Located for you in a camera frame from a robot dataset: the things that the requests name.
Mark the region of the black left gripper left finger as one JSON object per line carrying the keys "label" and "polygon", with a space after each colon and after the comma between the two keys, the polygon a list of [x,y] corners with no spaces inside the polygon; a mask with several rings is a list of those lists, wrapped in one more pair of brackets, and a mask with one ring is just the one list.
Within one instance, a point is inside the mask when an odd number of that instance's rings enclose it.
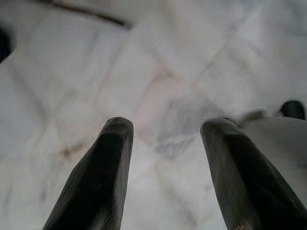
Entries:
{"label": "black left gripper left finger", "polygon": [[132,122],[109,119],[73,168],[43,228],[119,230],[132,145]]}

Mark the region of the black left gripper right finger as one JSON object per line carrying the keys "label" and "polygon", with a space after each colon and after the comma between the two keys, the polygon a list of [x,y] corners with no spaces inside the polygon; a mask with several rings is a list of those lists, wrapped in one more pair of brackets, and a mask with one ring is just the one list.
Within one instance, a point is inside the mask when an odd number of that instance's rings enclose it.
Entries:
{"label": "black left gripper right finger", "polygon": [[304,230],[307,210],[252,140],[227,119],[202,124],[201,138],[229,230]]}

